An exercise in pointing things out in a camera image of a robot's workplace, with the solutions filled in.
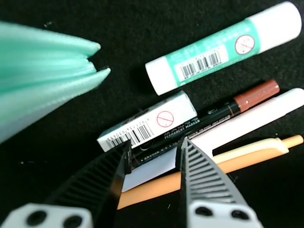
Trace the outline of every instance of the glue stick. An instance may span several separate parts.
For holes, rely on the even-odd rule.
[[[145,65],[158,95],[296,38],[302,27],[294,4],[283,2]]]

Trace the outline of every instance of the permanent marker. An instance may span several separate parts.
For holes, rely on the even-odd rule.
[[[238,115],[256,104],[270,98],[280,91],[273,79],[268,80],[248,91],[233,97],[224,104],[214,106],[188,122],[144,143],[133,149],[133,168],[136,168],[155,157],[167,152],[177,145],[179,139],[187,134],[194,136],[215,127]]]

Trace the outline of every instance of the black background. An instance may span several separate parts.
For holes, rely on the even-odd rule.
[[[2,0],[0,19],[67,33],[102,45],[93,58],[109,77],[0,145],[0,221],[28,202],[41,202],[100,153],[106,128],[170,94],[157,96],[144,64],[233,25],[280,0]],[[292,1],[304,15],[304,1]],[[229,66],[182,89],[197,110],[274,78],[282,91],[304,87],[303,32],[280,47]],[[219,148],[269,137],[304,135],[304,108]],[[266,228],[303,227],[304,146],[231,173]],[[179,193],[118,211],[115,227],[179,227]]]

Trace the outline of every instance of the barcode label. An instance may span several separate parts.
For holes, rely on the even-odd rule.
[[[154,136],[153,131],[151,130],[148,121],[143,121],[140,124],[128,128],[126,131],[121,131],[116,135],[108,138],[106,143],[109,149],[114,148],[115,146],[131,140],[131,146],[135,146],[143,141],[149,140]]]
[[[206,51],[175,65],[175,71],[180,81],[195,76],[207,69],[228,61],[228,54],[224,45]]]

